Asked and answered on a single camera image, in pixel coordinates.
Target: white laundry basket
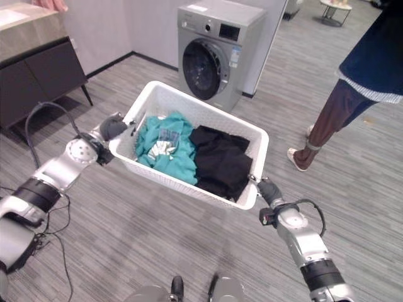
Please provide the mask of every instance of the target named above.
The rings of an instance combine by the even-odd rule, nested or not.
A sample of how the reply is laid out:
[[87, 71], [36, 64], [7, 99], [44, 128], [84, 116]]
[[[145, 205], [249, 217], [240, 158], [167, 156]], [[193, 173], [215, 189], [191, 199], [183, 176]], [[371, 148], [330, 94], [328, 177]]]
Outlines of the white laundry basket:
[[264, 130], [157, 81], [150, 82], [144, 87], [126, 114], [123, 121], [126, 124], [134, 121], [135, 125], [110, 142], [112, 154], [133, 173], [193, 198], [214, 206], [251, 209], [258, 193], [256, 186], [251, 182], [245, 187], [237, 203], [234, 203], [136, 161], [134, 146], [138, 131], [133, 133], [133, 128], [140, 129], [146, 116], [168, 116], [174, 111], [185, 116], [194, 128], [204, 125], [248, 139], [250, 144], [246, 155], [253, 159], [251, 174], [258, 179], [261, 178], [269, 144], [269, 137]]

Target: washing machine door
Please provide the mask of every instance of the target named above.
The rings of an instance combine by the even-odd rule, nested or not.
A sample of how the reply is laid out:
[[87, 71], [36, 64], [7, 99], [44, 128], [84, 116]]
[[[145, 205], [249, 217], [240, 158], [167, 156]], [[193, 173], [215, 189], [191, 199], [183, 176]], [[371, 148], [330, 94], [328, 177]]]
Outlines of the washing machine door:
[[199, 99], [212, 98], [228, 83], [228, 60], [221, 48], [209, 40], [190, 42], [184, 50], [182, 66], [188, 87]]

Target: washing machine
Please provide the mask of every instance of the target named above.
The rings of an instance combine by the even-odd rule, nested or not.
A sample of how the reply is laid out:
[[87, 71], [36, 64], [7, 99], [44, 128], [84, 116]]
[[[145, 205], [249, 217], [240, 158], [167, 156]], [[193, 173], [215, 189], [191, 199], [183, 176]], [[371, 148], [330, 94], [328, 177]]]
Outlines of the washing machine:
[[226, 112], [242, 95], [266, 11], [225, 0], [178, 8], [179, 87]]

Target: clothes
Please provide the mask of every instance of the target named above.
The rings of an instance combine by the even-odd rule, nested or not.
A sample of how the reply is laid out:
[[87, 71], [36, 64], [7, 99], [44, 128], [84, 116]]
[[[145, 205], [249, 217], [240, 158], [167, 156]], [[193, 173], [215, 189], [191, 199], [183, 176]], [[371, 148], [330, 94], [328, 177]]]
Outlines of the clothes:
[[249, 140], [206, 126], [193, 130], [190, 140], [196, 145], [196, 186], [236, 202], [249, 181]]
[[307, 169], [321, 147], [337, 132], [350, 124], [357, 116], [376, 104], [355, 91], [347, 82], [339, 80], [327, 99], [307, 145], [294, 153], [294, 161], [301, 169]]
[[163, 120], [147, 117], [135, 145], [138, 162], [196, 184], [195, 146], [189, 139], [192, 131], [191, 123], [177, 112]]
[[[403, 1], [395, 0], [339, 66], [341, 78], [373, 101], [397, 103], [403, 96], [402, 28]], [[392, 95], [385, 99], [376, 92]]]
[[65, 5], [64, 0], [32, 0], [32, 4], [41, 6], [54, 11], [67, 11], [69, 8]]

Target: person's leg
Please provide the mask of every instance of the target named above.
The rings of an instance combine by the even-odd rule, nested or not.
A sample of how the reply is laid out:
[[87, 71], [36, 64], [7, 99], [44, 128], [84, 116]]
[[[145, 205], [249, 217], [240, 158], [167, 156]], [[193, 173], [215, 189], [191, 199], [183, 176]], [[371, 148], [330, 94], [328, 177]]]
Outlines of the person's leg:
[[305, 148], [293, 153], [296, 166], [303, 171], [307, 169], [333, 133], [342, 129], [356, 108], [367, 100], [347, 82], [338, 80], [309, 135]]
[[377, 104], [378, 102], [372, 101], [370, 99], [366, 99], [363, 102], [361, 102], [358, 107], [354, 110], [354, 112], [347, 118], [347, 120], [344, 121], [342, 128], [345, 126], [348, 126], [353, 120], [355, 120], [362, 112], [367, 110], [369, 107], [372, 105]]

